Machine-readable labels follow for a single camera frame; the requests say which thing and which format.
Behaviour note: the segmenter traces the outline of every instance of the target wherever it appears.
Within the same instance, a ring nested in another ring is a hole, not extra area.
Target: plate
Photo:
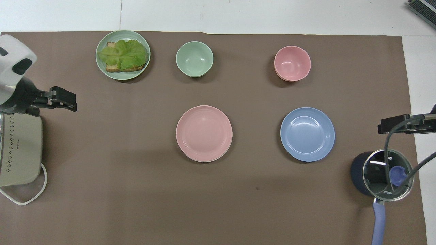
[[[142,70],[132,71],[132,72],[107,72],[106,71],[106,63],[100,59],[97,53],[100,52],[104,47],[106,47],[108,42],[118,42],[119,40],[125,40],[125,41],[136,40],[145,47],[147,51],[147,59],[145,61],[145,66]],[[145,68],[147,68],[148,63],[150,62],[150,56],[151,56],[150,46],[148,45],[147,41],[138,33],[129,30],[113,31],[107,34],[100,41],[100,43],[97,46],[97,50],[95,51],[95,60],[97,61],[97,65],[100,68],[100,70],[108,77],[116,80],[128,80],[139,76],[139,74],[141,74],[145,70]]]
[[[185,155],[207,163],[223,156],[233,138],[232,125],[219,109],[199,105],[186,111],[176,128],[176,139]]]
[[[301,107],[291,111],[280,127],[286,151],[298,160],[314,162],[329,154],[334,145],[333,123],[322,111]]]

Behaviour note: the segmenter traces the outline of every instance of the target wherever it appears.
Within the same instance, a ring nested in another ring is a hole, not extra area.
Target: green plate
[[[125,40],[125,41],[136,40],[145,47],[145,50],[147,52],[147,60],[145,61],[145,66],[142,70],[132,71],[132,72],[107,72],[106,71],[106,63],[100,59],[97,52],[100,52],[104,47],[106,47],[108,42],[117,42],[119,40]],[[151,56],[150,46],[148,45],[147,41],[138,33],[129,30],[119,30],[107,34],[100,41],[99,45],[97,46],[97,50],[95,51],[95,60],[97,61],[97,65],[100,68],[100,70],[104,74],[106,74],[106,76],[116,80],[128,80],[139,76],[139,74],[141,74],[145,70],[145,68],[147,68],[148,63],[150,62],[150,56]]]

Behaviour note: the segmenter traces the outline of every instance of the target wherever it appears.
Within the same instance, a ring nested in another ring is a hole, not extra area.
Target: table
[[[412,113],[436,103],[436,30],[398,1],[4,1],[0,31],[204,31],[228,33],[403,36]],[[416,135],[418,161],[434,151],[435,135]],[[428,244],[436,244],[436,165],[420,171]]]

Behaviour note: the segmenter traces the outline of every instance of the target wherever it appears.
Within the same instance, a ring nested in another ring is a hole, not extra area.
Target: pot handle
[[[374,203],[372,203],[372,207],[374,208],[375,223],[371,245],[382,245],[386,223],[385,202],[375,198]]]

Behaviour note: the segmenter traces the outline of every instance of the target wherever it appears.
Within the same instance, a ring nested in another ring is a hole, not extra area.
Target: lettuce
[[[115,48],[104,47],[98,55],[107,65],[117,64],[120,70],[142,66],[147,58],[144,46],[136,40],[120,40]]]

